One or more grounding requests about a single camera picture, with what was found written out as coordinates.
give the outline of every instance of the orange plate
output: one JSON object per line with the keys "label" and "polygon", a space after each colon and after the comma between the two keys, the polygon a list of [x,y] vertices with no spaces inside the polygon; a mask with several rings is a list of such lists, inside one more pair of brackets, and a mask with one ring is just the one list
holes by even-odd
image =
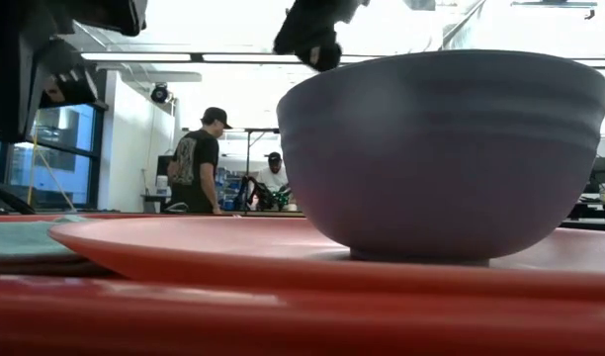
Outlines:
{"label": "orange plate", "polygon": [[0,355],[605,355],[605,303],[0,276]]}
{"label": "orange plate", "polygon": [[305,219],[163,218],[81,222],[50,235],[140,281],[243,288],[522,296],[605,301],[605,232],[557,229],[492,268],[344,260]]}

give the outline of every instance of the man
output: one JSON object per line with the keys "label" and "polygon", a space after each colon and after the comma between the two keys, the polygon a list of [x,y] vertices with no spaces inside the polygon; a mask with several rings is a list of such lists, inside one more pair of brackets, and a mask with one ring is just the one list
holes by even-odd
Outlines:
{"label": "man", "polygon": [[289,188],[283,158],[279,152],[272,152],[267,158],[268,166],[259,171],[256,181],[265,184],[270,192],[282,192]]}
{"label": "man", "polygon": [[219,157],[216,139],[225,129],[231,129],[227,113],[220,108],[207,108],[202,128],[180,139],[168,166],[172,204],[185,203],[189,213],[221,214],[215,190]]}

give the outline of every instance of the purple bowl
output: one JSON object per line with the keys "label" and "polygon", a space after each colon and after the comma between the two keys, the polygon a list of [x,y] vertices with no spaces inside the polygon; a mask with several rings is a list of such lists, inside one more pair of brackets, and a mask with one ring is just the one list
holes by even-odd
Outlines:
{"label": "purple bowl", "polygon": [[366,259],[485,260],[577,201],[605,78],[543,54],[424,52],[316,75],[277,113],[293,192],[326,236]]}

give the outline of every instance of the baseball cap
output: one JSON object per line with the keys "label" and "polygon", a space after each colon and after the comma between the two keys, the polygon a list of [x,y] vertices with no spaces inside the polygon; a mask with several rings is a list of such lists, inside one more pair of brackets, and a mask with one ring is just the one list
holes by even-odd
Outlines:
{"label": "baseball cap", "polygon": [[227,113],[224,109],[209,107],[204,111],[202,121],[208,123],[214,120],[221,122],[226,129],[232,129],[232,127],[227,124]]}
{"label": "baseball cap", "polygon": [[283,158],[281,158],[281,153],[279,152],[272,152],[270,153],[269,156],[267,156],[267,162],[271,165],[271,164],[277,164],[279,162],[281,162],[283,160]]}

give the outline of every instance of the ceiling light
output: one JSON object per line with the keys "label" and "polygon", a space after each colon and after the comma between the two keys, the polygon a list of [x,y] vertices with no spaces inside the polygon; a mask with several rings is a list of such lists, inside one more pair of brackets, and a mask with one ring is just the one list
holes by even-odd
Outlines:
{"label": "ceiling light", "polygon": [[87,52],[81,53],[87,60],[95,61],[136,61],[136,62],[173,62],[191,61],[187,53],[124,53],[124,52]]}
{"label": "ceiling light", "polygon": [[596,1],[547,1],[547,0],[523,0],[512,1],[511,6],[536,7],[536,8],[576,8],[591,9],[597,7]]}
{"label": "ceiling light", "polygon": [[[261,153],[250,153],[250,159],[263,159],[265,157],[267,157],[269,154],[261,154]],[[243,158],[243,159],[247,159],[247,153],[222,153],[221,157],[225,157],[225,158]]]}
{"label": "ceiling light", "polygon": [[293,55],[275,54],[204,54],[204,61],[225,62],[286,62],[298,63],[298,58]]}
{"label": "ceiling light", "polygon": [[605,58],[590,58],[590,59],[574,59],[574,61],[579,62],[581,64],[585,64],[587,66],[596,68],[596,69],[603,69],[605,68]]}

